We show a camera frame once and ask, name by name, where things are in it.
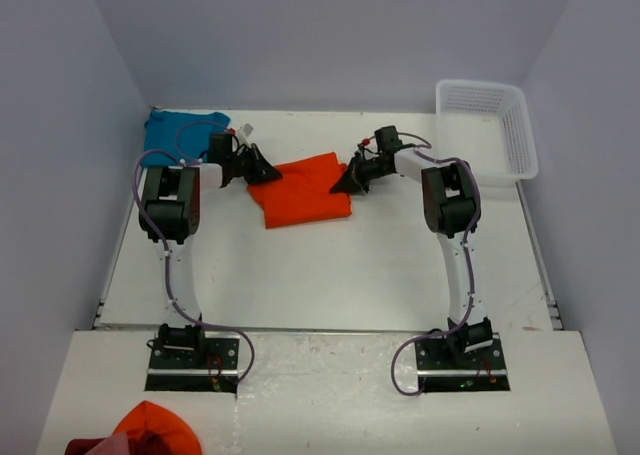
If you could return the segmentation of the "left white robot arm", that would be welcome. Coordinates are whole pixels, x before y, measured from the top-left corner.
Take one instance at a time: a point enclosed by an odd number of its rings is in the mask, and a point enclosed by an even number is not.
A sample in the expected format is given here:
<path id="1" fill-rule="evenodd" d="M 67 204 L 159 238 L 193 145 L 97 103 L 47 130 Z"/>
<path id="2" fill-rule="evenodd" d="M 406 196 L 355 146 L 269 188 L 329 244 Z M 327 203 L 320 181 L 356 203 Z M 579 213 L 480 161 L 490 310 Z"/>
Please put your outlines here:
<path id="1" fill-rule="evenodd" d="M 157 250 L 166 292 L 164 321 L 156 343 L 160 352 L 172 352 L 187 368 L 198 367 L 206 360 L 205 331 L 214 328 L 202 321 L 192 267 L 193 242 L 201 216 L 200 168 L 206 164 L 219 166 L 222 188 L 235 179 L 257 186 L 282 178 L 250 140 L 252 132 L 249 124 L 213 132 L 208 149 L 195 158 L 178 157 L 160 148 L 146 150 L 134 168 L 132 192 L 139 225 Z"/>

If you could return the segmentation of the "orange t shirt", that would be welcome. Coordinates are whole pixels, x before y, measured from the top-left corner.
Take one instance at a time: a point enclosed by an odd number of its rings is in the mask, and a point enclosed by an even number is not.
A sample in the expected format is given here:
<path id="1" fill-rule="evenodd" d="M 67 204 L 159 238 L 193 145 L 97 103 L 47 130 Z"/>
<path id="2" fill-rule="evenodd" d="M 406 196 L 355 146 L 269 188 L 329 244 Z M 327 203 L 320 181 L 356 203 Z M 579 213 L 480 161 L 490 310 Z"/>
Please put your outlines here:
<path id="1" fill-rule="evenodd" d="M 263 210 L 267 229 L 349 217 L 350 197 L 333 194 L 331 187 L 343 175 L 346 165 L 335 152 L 280 164 L 282 178 L 247 188 Z"/>

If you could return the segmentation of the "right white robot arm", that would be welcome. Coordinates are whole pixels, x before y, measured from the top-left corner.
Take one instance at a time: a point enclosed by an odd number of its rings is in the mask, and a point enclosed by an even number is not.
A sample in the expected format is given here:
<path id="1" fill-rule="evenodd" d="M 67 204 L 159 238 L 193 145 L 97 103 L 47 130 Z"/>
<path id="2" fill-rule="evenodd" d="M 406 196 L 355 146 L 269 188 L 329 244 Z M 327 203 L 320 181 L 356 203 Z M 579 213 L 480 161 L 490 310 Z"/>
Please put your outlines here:
<path id="1" fill-rule="evenodd" d="M 427 154 L 431 148 L 427 140 L 394 126 L 379 128 L 357 145 L 330 192 L 367 193 L 372 181 L 394 174 L 421 185 L 424 219 L 441 247 L 448 281 L 449 328 L 442 333 L 449 339 L 446 355 L 454 366 L 467 368 L 493 340 L 474 270 L 481 196 L 467 161 L 438 159 Z"/>

